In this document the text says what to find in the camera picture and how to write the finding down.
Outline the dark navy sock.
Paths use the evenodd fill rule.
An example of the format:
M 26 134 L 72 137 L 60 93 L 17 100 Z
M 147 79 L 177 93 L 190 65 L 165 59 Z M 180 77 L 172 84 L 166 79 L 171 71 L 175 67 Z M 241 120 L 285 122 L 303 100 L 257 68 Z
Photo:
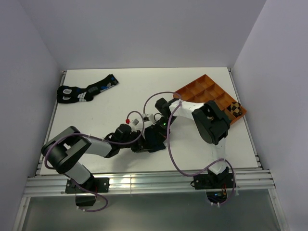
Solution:
M 164 150 L 166 146 L 164 145 L 167 136 L 160 132 L 155 131 L 146 131 L 144 134 L 145 138 L 145 149 L 150 152 L 154 153 L 160 150 Z

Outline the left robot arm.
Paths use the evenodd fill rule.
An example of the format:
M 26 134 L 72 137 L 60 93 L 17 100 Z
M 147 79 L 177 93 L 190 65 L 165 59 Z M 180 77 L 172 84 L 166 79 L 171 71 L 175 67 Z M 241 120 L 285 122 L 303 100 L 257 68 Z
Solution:
M 59 174 L 66 174 L 82 192 L 89 192 L 96 189 L 94 176 L 79 163 L 80 158 L 84 154 L 111 158 L 125 148 L 138 153 L 145 151 L 148 144 L 141 131 L 133 131 L 127 124 L 121 124 L 104 140 L 82 136 L 76 127 L 70 126 L 47 142 L 41 148 L 41 153 Z

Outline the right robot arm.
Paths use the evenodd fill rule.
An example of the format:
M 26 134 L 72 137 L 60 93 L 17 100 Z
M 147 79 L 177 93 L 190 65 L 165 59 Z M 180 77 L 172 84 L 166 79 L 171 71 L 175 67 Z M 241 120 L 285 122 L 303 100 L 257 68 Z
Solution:
M 219 109 L 218 105 L 210 100 L 206 103 L 193 103 L 181 99 L 172 99 L 166 101 L 159 99 L 155 108 L 162 114 L 162 118 L 167 120 L 167 148 L 170 159 L 176 170 L 184 176 L 184 173 L 177 166 L 170 146 L 170 127 L 177 117 L 183 117 L 192 120 L 199 132 L 201 138 L 211 146 L 209 157 L 212 163 L 195 175 L 208 171 L 208 182 L 212 187 L 220 187 L 231 169 L 230 163 L 226 160 L 226 139 L 231 121 L 228 116 Z

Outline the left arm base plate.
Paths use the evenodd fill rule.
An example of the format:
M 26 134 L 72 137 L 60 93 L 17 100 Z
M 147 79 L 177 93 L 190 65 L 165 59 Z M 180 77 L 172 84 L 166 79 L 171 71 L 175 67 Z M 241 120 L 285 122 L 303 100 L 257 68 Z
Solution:
M 82 188 L 96 193 L 107 193 L 109 190 L 109 178 L 94 178 L 90 177 L 85 183 L 80 185 Z M 86 193 L 76 186 L 73 180 L 67 180 L 65 193 Z

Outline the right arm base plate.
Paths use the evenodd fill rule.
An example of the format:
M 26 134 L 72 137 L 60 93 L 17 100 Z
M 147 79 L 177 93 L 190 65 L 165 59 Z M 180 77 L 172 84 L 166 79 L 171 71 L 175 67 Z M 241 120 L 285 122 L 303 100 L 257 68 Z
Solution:
M 197 190 L 202 189 L 232 189 L 234 184 L 233 175 L 228 174 L 200 174 L 194 176 L 192 185 Z

